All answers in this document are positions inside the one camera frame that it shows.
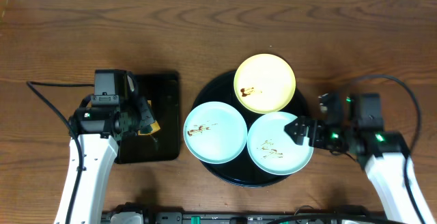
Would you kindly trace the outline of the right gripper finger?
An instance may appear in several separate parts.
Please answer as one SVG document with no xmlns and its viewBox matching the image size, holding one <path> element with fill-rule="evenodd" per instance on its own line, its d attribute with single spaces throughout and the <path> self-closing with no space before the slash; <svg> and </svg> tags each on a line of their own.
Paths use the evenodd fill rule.
<svg viewBox="0 0 437 224">
<path fill-rule="evenodd" d="M 292 129 L 299 129 L 300 127 L 316 127 L 316 120 L 311 117 L 300 116 L 290 123 Z"/>
<path fill-rule="evenodd" d="M 309 127 L 305 125 L 286 125 L 284 131 L 296 145 L 303 145 L 305 139 L 309 137 Z"/>
</svg>

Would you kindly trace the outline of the yellow green sponge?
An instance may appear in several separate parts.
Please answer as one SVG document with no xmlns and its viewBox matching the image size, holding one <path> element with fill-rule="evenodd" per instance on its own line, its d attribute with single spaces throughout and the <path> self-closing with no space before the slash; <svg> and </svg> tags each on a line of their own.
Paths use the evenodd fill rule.
<svg viewBox="0 0 437 224">
<path fill-rule="evenodd" d="M 160 130 L 160 125 L 157 122 L 153 110 L 152 101 L 147 100 L 145 104 L 141 103 L 141 122 L 137 134 L 140 136 L 152 135 Z"/>
</svg>

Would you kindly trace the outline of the yellow plate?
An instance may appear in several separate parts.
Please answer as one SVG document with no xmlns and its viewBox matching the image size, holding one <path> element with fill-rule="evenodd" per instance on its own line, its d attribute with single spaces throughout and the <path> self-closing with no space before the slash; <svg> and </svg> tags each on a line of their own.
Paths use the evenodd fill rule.
<svg viewBox="0 0 437 224">
<path fill-rule="evenodd" d="M 262 53 L 247 58 L 239 65 L 233 88 L 244 108 L 266 114 L 289 104 L 296 92 L 296 77 L 286 60 Z"/>
</svg>

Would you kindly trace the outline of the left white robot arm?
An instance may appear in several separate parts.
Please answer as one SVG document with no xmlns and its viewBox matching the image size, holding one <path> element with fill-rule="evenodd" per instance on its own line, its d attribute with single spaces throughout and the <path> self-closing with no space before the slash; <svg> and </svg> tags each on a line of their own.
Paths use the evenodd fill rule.
<svg viewBox="0 0 437 224">
<path fill-rule="evenodd" d="M 121 146 L 155 123 L 144 97 L 107 98 L 87 97 L 69 119 L 70 158 L 55 223 L 99 223 Z"/>
</svg>

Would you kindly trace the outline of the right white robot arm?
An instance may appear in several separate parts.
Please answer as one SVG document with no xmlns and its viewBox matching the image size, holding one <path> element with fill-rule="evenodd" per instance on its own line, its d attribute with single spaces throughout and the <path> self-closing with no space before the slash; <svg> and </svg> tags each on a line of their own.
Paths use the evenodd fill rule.
<svg viewBox="0 0 437 224">
<path fill-rule="evenodd" d="M 329 126 L 298 117 L 284 131 L 299 146 L 353 154 L 382 202 L 390 221 L 435 223 L 414 172 L 411 149 L 398 131 Z"/>
</svg>

